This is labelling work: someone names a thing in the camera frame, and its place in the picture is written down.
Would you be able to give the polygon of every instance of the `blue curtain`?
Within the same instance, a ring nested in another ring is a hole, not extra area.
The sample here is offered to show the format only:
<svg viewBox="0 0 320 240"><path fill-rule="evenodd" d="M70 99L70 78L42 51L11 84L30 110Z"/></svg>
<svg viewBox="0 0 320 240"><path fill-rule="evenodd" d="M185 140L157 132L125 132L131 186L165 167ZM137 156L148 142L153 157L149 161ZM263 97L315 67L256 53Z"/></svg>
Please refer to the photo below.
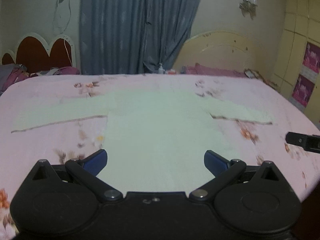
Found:
<svg viewBox="0 0 320 240"><path fill-rule="evenodd" d="M200 0L81 0L83 74L170 69Z"/></svg>

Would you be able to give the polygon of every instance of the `pink bedsheet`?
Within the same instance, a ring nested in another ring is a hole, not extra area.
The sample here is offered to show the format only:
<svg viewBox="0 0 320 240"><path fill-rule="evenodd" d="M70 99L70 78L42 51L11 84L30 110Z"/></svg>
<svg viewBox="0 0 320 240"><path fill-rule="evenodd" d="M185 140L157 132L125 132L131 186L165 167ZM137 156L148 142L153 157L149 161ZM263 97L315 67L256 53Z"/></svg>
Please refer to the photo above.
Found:
<svg viewBox="0 0 320 240"><path fill-rule="evenodd" d="M59 164L97 151L107 124L107 118L94 118L11 133L12 123L26 101L49 105L133 87L193 90L200 96L230 100L270 112L276 119L273 125L218 120L219 127L248 165L261 164L263 160L274 161L300 200L305 199L317 184L320 155L296 146L286 149L284 138L288 131L320 135L319 130L298 109L259 80L156 74L47 76L14 84L0 97L0 188L8 194L7 201L11 201L37 160L48 159L51 164Z"/></svg>

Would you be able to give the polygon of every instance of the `poster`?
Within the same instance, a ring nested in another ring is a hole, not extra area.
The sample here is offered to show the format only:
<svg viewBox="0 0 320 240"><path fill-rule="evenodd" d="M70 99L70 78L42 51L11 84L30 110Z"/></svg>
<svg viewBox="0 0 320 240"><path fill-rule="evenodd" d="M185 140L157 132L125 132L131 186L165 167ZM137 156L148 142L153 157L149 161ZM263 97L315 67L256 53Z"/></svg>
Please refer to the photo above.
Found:
<svg viewBox="0 0 320 240"><path fill-rule="evenodd" d="M319 72L320 48L308 42L297 83L289 99L302 112L308 105Z"/></svg>
<svg viewBox="0 0 320 240"><path fill-rule="evenodd" d="M308 42L302 64L318 74L320 70L320 48Z"/></svg>
<svg viewBox="0 0 320 240"><path fill-rule="evenodd" d="M315 84L300 74L296 86L294 87L292 97L306 107L314 87Z"/></svg>

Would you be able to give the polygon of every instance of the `cream headboard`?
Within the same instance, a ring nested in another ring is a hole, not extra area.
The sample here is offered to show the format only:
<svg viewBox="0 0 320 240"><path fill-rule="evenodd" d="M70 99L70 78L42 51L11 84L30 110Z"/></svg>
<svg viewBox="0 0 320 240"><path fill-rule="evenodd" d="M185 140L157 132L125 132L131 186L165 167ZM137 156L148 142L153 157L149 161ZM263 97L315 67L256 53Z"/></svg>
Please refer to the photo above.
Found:
<svg viewBox="0 0 320 240"><path fill-rule="evenodd" d="M173 68L180 71L182 66L195 63L240 72L250 68L264 77L268 73L263 50L247 38L228 32L207 32L187 40Z"/></svg>

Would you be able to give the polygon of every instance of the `pink poster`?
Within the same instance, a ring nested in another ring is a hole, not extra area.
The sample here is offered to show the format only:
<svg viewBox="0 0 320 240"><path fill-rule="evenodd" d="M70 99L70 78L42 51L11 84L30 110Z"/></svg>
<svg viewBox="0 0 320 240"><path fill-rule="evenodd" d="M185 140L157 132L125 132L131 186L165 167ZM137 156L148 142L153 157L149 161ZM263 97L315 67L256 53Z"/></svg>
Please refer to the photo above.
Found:
<svg viewBox="0 0 320 240"><path fill-rule="evenodd" d="M310 100L314 86L315 84L313 84L310 80L302 75L299 75L297 84L292 93L292 97L306 107Z"/></svg>
<svg viewBox="0 0 320 240"><path fill-rule="evenodd" d="M314 44L307 43L306 52L304 54L303 65L310 68L316 73L320 69L320 48Z"/></svg>

